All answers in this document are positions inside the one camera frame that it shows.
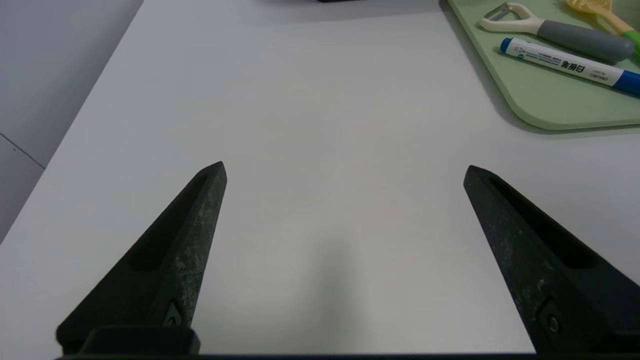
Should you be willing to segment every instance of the green tray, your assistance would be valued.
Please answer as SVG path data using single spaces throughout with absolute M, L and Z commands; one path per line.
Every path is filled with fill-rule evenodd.
M 623 94 L 571 75 L 524 63 L 499 51 L 506 37 L 517 37 L 550 47 L 533 35 L 489 33 L 478 26 L 486 13 L 504 0 L 449 0 L 511 109 L 522 120 L 543 129 L 570 130 L 640 124 L 640 98 Z M 577 13 L 562 0 L 514 1 L 542 19 L 606 30 L 594 15 Z M 615 0 L 614 12 L 640 29 L 640 0 Z M 640 72 L 640 57 L 616 66 Z

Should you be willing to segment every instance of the vegetable peeler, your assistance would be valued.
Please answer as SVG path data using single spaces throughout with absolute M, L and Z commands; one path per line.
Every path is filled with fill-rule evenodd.
M 499 21 L 512 12 L 520 20 Z M 535 16 L 526 6 L 517 3 L 504 3 L 498 6 L 480 20 L 480 26 L 495 32 L 530 33 L 608 63 L 617 63 L 627 59 L 635 51 L 633 41 L 627 38 L 562 22 L 544 20 Z

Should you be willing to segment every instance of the dark object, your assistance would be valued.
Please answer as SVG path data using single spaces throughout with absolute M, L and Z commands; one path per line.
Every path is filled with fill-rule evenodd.
M 226 185 L 222 162 L 187 184 L 60 324 L 64 354 L 79 352 L 89 333 L 104 326 L 191 325 Z
M 495 174 L 465 189 L 539 354 L 640 350 L 640 288 Z
M 203 169 L 58 327 L 66 360 L 640 359 L 640 288 L 495 174 L 465 189 L 536 354 L 198 356 L 189 329 L 227 178 Z

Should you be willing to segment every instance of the white marker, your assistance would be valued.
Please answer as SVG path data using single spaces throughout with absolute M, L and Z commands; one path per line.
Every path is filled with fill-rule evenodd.
M 640 74 L 581 58 L 519 38 L 506 38 L 500 50 L 516 58 L 640 96 Z

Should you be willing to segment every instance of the white table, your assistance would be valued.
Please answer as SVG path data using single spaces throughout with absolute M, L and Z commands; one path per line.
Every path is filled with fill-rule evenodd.
M 56 326 L 218 160 L 202 352 L 532 351 L 469 164 L 640 281 L 638 128 L 526 127 L 444 8 L 148 0 L 0 246 L 0 358 L 57 356 Z

